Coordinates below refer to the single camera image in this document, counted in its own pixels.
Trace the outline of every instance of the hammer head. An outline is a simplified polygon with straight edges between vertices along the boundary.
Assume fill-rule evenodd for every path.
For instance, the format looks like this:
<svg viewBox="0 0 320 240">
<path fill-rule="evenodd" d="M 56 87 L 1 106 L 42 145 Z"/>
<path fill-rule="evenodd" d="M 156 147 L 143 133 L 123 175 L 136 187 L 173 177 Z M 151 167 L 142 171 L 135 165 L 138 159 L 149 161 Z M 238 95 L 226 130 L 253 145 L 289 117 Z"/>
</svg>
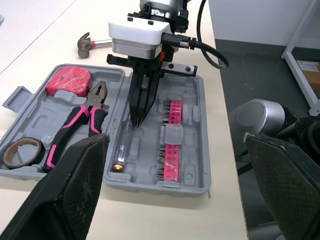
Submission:
<svg viewBox="0 0 320 240">
<path fill-rule="evenodd" d="M 82 59 L 86 59 L 89 57 L 89 50 L 92 49 L 91 45 L 91 39 L 89 36 L 89 32 L 84 34 L 80 39 L 78 40 L 77 46 L 78 46 L 78 55 Z"/>
</svg>

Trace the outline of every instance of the pliers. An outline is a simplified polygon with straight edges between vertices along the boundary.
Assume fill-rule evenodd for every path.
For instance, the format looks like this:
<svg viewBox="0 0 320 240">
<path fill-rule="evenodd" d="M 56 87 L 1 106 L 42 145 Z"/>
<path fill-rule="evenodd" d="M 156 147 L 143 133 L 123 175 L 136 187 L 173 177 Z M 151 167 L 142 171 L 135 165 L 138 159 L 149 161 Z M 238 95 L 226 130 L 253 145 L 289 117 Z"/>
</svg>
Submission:
<svg viewBox="0 0 320 240">
<path fill-rule="evenodd" d="M 102 109 L 106 97 L 106 83 L 100 81 L 94 89 L 89 92 L 85 103 L 72 109 L 62 128 L 56 133 L 52 141 L 51 148 L 43 166 L 45 173 L 51 171 L 58 164 L 68 140 L 81 125 L 87 124 L 89 118 L 89 137 L 101 133 L 101 125 L 104 118 L 108 115 L 108 113 Z"/>
</svg>

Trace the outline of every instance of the robotic arm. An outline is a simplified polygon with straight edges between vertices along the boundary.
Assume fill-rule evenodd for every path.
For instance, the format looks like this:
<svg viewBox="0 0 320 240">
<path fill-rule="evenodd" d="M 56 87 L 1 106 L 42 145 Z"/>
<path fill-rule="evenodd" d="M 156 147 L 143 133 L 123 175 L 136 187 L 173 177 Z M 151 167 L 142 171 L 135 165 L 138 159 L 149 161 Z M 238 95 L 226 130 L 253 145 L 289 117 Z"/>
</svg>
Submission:
<svg viewBox="0 0 320 240">
<path fill-rule="evenodd" d="M 129 89 L 129 106 L 132 125 L 138 128 L 156 100 L 159 79 L 165 73 L 194 77 L 197 66 L 172 63 L 178 48 L 201 49 L 214 67 L 223 69 L 229 63 L 214 48 L 197 41 L 194 37 L 177 35 L 188 29 L 188 0 L 141 0 L 140 12 L 129 13 L 121 21 L 109 22 L 112 51 L 128 58 L 107 56 L 107 62 L 133 69 Z M 202 0 L 198 25 L 200 26 Z M 224 65 L 214 63 L 206 52 L 220 58 Z"/>
</svg>

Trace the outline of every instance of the roll of tape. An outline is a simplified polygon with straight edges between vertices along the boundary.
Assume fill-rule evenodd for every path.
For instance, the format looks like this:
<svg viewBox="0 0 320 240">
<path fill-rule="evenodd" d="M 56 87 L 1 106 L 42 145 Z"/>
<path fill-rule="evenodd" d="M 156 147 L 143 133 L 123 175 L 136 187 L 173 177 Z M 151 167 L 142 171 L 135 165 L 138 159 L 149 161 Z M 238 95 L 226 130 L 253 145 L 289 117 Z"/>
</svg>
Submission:
<svg viewBox="0 0 320 240">
<path fill-rule="evenodd" d="M 13 163 L 14 155 L 18 151 L 18 148 L 23 145 L 35 146 L 36 153 L 31 159 L 23 163 L 15 164 Z M 17 169 L 17 168 L 21 168 L 21 167 L 32 165 L 32 164 L 39 164 L 44 158 L 44 156 L 45 156 L 45 147 L 41 141 L 33 137 L 23 137 L 15 141 L 14 143 L 11 144 L 11 146 L 8 147 L 8 149 L 4 152 L 3 161 L 4 161 L 4 165 L 7 168 Z"/>
</svg>

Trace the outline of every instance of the hammer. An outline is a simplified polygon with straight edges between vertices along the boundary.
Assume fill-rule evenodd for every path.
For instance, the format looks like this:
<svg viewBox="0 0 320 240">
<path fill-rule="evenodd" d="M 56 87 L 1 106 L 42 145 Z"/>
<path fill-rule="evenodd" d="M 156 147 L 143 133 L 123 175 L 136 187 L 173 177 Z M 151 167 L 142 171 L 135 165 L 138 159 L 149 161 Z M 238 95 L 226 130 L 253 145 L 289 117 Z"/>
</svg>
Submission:
<svg viewBox="0 0 320 240">
<path fill-rule="evenodd" d="M 89 57 L 89 50 L 92 48 L 112 45 L 112 39 L 91 41 L 89 34 L 89 32 L 84 34 L 82 37 L 80 37 L 77 43 L 78 55 L 82 59 L 86 59 Z"/>
</svg>

